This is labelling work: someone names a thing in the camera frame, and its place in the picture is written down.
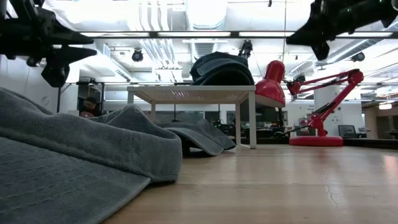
lamp shade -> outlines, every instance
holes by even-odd
[[[278,61],[271,61],[263,80],[256,84],[256,102],[275,108],[285,107],[285,93],[280,86],[285,74],[285,65]]]

red desk lamp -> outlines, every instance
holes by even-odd
[[[322,80],[327,80],[329,78],[335,78],[334,80],[315,86],[311,88],[306,88],[300,90],[301,86],[308,85],[311,83],[316,83]],[[359,69],[353,69],[348,72],[343,72],[337,75],[331,75],[324,78],[318,78],[316,80],[311,80],[308,82],[293,81],[287,82],[287,88],[290,94],[296,95],[299,93],[304,93],[306,91],[317,90],[326,86],[336,85],[343,82],[348,82],[348,85],[344,90],[340,92],[336,98],[327,103],[325,106],[317,109],[311,114],[311,121],[308,127],[315,128],[318,130],[318,136],[297,136],[290,137],[289,144],[293,146],[342,146],[343,138],[339,136],[326,136],[327,131],[323,129],[323,122],[329,116],[330,113],[346,98],[346,96],[363,80],[363,73]]]
[[[275,108],[285,107],[285,94],[280,86],[285,74],[285,65],[278,61],[268,64],[263,80],[256,84],[256,102]]]

wood grain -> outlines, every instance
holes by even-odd
[[[105,221],[397,223],[398,151],[286,145],[183,160],[176,184],[150,186]]]

lamp base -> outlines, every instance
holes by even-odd
[[[295,136],[289,138],[291,146],[343,146],[339,136]]]

terrycloth fabric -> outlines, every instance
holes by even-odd
[[[180,172],[180,138],[134,105],[85,119],[0,88],[0,114],[1,223],[98,223]]]
[[[192,85],[254,85],[248,60],[222,52],[202,56],[190,73]]]
[[[203,119],[197,123],[171,122],[156,123],[159,127],[174,132],[185,142],[190,141],[188,146],[201,149],[211,156],[217,156],[224,150],[233,149],[235,143],[222,131],[215,128],[207,120]]]

